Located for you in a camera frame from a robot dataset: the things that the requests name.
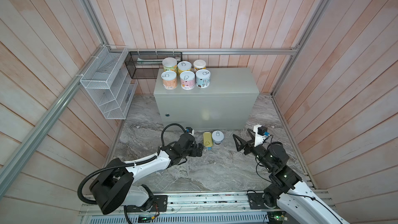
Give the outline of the gold sardine tin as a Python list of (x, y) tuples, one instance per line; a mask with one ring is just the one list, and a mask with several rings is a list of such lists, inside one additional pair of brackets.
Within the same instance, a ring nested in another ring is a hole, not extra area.
[(213, 147), (212, 134), (210, 132), (203, 133), (203, 145), (207, 150), (211, 150)]

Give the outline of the teal label can back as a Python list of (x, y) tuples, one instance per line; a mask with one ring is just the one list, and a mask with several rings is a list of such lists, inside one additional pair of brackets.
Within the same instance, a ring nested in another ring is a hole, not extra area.
[(224, 133), (222, 131), (217, 130), (211, 134), (211, 137), (215, 145), (220, 145), (224, 140)]

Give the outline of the pink label can front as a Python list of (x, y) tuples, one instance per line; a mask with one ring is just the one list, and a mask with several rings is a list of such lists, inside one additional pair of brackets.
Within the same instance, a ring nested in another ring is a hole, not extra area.
[(184, 71), (180, 74), (180, 84), (183, 90), (191, 90), (195, 87), (195, 74), (192, 71)]

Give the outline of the blue label can front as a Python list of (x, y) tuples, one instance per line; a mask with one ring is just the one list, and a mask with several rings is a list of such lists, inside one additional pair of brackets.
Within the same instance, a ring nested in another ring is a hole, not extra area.
[(195, 73), (196, 86), (198, 88), (207, 88), (210, 85), (211, 73), (207, 69), (199, 69)]

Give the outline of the orange label can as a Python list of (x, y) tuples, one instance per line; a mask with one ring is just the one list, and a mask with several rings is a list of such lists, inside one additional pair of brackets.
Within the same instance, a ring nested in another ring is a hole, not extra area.
[(177, 88), (177, 73), (174, 71), (164, 71), (161, 74), (163, 87), (166, 90), (174, 90)]

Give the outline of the yellow label can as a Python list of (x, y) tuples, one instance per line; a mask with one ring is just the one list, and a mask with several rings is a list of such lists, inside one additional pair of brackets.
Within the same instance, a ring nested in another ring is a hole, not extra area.
[(162, 66), (164, 71), (174, 71), (177, 73), (177, 60), (172, 57), (167, 57), (162, 60)]

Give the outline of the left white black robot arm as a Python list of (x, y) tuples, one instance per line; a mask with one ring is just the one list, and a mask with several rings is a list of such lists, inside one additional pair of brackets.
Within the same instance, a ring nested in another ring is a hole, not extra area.
[(104, 215), (120, 206), (151, 208), (153, 193), (146, 185), (133, 186), (154, 172), (179, 166), (188, 157), (201, 157), (204, 145), (197, 143), (191, 133), (184, 133), (179, 140), (161, 147), (156, 153), (135, 161), (112, 160), (106, 167), (89, 174), (77, 189), (78, 198), (87, 204), (98, 205)]

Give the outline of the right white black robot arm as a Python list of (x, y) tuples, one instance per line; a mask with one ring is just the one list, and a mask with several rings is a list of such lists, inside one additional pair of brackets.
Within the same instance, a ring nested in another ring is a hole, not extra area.
[(257, 164), (269, 173), (270, 184), (262, 194), (263, 204), (268, 208), (279, 208), (301, 224), (346, 224), (344, 220), (318, 197), (303, 179), (288, 165), (290, 159), (283, 143), (273, 141), (267, 127), (255, 125), (248, 129), (251, 137), (246, 141), (234, 134), (237, 151), (252, 154)]

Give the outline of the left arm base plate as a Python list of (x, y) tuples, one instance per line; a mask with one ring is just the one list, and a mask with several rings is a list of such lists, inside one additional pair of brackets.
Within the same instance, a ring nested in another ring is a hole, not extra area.
[(167, 195), (155, 195), (149, 198), (149, 203), (145, 203), (144, 206), (137, 207), (134, 205), (128, 205), (126, 210), (128, 213), (155, 213), (165, 212), (167, 210), (168, 196)]

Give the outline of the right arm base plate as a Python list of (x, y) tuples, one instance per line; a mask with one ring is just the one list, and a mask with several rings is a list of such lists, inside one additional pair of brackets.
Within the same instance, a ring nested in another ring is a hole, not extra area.
[(262, 193), (250, 191), (247, 193), (247, 197), (250, 209), (275, 209), (277, 207), (276, 202), (273, 202)]

